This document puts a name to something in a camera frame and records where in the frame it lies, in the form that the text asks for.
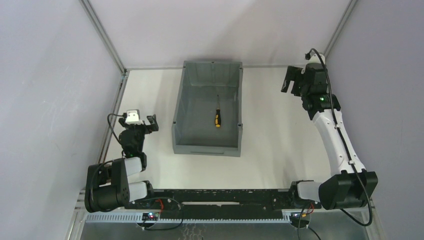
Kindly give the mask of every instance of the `gray box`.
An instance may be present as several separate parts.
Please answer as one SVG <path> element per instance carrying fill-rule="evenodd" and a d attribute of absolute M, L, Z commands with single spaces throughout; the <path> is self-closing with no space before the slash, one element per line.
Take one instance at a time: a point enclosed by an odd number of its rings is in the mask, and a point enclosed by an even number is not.
<path fill-rule="evenodd" d="M 175 154 L 240 157 L 242 78 L 241 62 L 184 62 L 172 123 Z M 215 126 L 217 95 L 221 127 Z"/>

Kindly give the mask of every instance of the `black cable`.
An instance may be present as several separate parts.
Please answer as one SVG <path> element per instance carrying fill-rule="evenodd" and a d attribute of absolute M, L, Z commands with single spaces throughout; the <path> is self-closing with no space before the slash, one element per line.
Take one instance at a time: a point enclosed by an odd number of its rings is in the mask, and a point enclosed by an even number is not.
<path fill-rule="evenodd" d="M 147 227 L 145 227 L 144 230 L 147 230 L 147 231 L 168 231 L 168 230 L 174 230 L 174 229 L 177 229 L 178 227 L 180 227 L 183 224 L 183 221 L 184 221 L 183 205 L 181 203 L 179 203 L 177 200 L 175 200 L 171 197 L 152 197 L 152 198 L 142 199 L 141 202 L 146 202 L 146 201 L 151 201 L 151 200 L 156 200 L 156 199 L 169 199 L 171 201 L 176 202 L 176 204 L 178 204 L 179 211 L 181 212 L 181 221 L 179 222 L 178 225 L 173 226 L 173 227 L 169 227 L 169 228 L 147 228 Z"/>
<path fill-rule="evenodd" d="M 301 240 L 301 220 L 302 220 L 302 215 L 304 214 L 304 211 L 306 209 L 306 207 L 310 204 L 312 204 L 314 201 L 309 201 L 307 204 L 305 204 L 305 206 L 303 206 L 302 211 L 300 211 L 300 215 L 299 215 L 299 224 L 297 225 L 297 237 L 299 238 L 299 240 Z"/>
<path fill-rule="evenodd" d="M 352 161 L 351 153 L 349 152 L 349 148 L 348 148 L 348 145 L 346 144 L 345 138 L 343 137 L 342 131 L 340 130 L 340 127 L 338 127 L 338 122 L 337 122 L 337 119 L 336 119 L 336 114 L 334 112 L 333 93 L 332 93 L 331 82 L 330 82 L 330 77 L 329 77 L 329 73 L 328 73 L 327 67 L 324 64 L 324 61 L 321 58 L 320 53 L 315 48 L 311 48 L 308 54 L 310 54 L 311 52 L 315 52 L 316 53 L 319 61 L 321 62 L 322 68 L 324 69 L 325 77 L 327 78 L 327 83 L 328 83 L 328 93 L 330 95 L 329 98 L 330 98 L 330 106 L 331 106 L 331 115 L 332 115 L 332 118 L 334 120 L 334 124 L 336 125 L 338 135 L 340 136 L 341 141 L 342 141 L 343 146 L 344 146 L 344 149 L 346 150 L 347 158 L 349 159 L 349 165 L 352 167 L 353 171 L 355 172 L 356 178 L 358 179 L 358 181 L 359 181 L 359 183 L 360 183 L 360 185 L 361 185 L 361 187 L 363 189 L 363 192 L 365 193 L 366 202 L 368 204 L 369 220 L 368 220 L 367 223 L 362 223 L 362 222 L 358 221 L 356 218 L 354 218 L 352 215 L 350 215 L 344 209 L 340 209 L 340 210 L 343 213 L 345 213 L 349 218 L 351 218 L 353 221 L 355 221 L 357 224 L 359 224 L 361 226 L 364 226 L 364 227 L 367 227 L 367 226 L 369 226 L 369 225 L 371 225 L 373 223 L 373 210 L 371 208 L 370 196 L 368 196 L 367 190 L 365 189 L 364 183 L 362 182 L 361 177 L 359 176 L 358 171 L 357 171 L 355 165 L 353 163 L 351 163 L 351 161 Z"/>
<path fill-rule="evenodd" d="M 319 239 L 319 240 L 321 240 L 321 237 L 318 235 L 318 233 L 316 232 L 316 231 L 314 231 L 312 228 L 310 228 L 309 226 L 307 227 L 307 229 L 309 229 L 309 230 L 311 230 L 315 235 L 316 235 L 316 237 Z"/>
<path fill-rule="evenodd" d="M 102 164 L 100 164 L 95 171 L 93 172 L 93 175 L 91 176 L 91 181 L 90 181 L 90 199 L 91 199 L 91 204 L 96 205 L 96 203 L 94 202 L 94 195 L 93 195 L 93 181 L 94 181 L 94 177 L 99 173 L 100 169 L 105 166 L 108 163 L 112 163 L 114 160 L 110 160 L 110 161 L 105 161 Z M 100 209 L 100 212 L 110 212 L 113 209 L 102 209 L 101 207 L 97 206 Z"/>
<path fill-rule="evenodd" d="M 112 127 L 111 124 L 111 120 L 109 119 L 110 116 L 117 116 L 117 117 L 123 117 L 122 115 L 119 114 L 115 114 L 115 113 L 109 113 L 107 115 L 107 124 L 109 124 L 109 129 L 112 131 L 113 136 L 115 136 L 116 141 L 121 144 L 121 142 L 119 141 L 119 138 L 117 137 L 117 135 L 115 134 L 114 128 Z"/>

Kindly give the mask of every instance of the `white tabletop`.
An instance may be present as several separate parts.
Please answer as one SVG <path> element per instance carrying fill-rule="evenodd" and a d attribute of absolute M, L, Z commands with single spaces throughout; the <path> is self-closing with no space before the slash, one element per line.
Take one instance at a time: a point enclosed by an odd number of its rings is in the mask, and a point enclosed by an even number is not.
<path fill-rule="evenodd" d="M 181 74 L 181 69 L 129 73 L 119 113 L 156 114 L 159 125 L 145 136 L 147 169 L 130 182 L 149 180 L 155 189 L 274 189 L 330 177 L 324 144 L 300 97 L 280 92 L 285 67 L 244 69 L 241 157 L 174 154 L 171 125 Z M 123 130 L 116 123 L 116 134 Z M 106 160 L 120 158 L 121 151 L 113 138 Z"/>

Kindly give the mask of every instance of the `yellow and black screwdriver handle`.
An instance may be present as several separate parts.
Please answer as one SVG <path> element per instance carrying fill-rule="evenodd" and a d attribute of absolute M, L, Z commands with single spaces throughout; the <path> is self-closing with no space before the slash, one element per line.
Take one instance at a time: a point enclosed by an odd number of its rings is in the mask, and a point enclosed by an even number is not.
<path fill-rule="evenodd" d="M 217 107 L 216 107 L 216 115 L 215 115 L 215 127 L 221 127 L 221 110 L 220 110 L 220 96 L 217 96 Z"/>
<path fill-rule="evenodd" d="M 217 128 L 221 127 L 221 110 L 219 108 L 216 109 L 215 127 Z"/>

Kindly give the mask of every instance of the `gray wall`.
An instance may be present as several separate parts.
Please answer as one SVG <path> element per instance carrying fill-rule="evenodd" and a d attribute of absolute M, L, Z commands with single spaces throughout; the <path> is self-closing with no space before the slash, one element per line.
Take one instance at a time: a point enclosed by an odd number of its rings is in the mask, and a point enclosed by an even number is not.
<path fill-rule="evenodd" d="M 121 78 L 77 0 L 0 3 L 1 239 L 63 239 Z"/>
<path fill-rule="evenodd" d="M 424 1 L 359 1 L 328 59 L 388 239 L 424 235 Z"/>

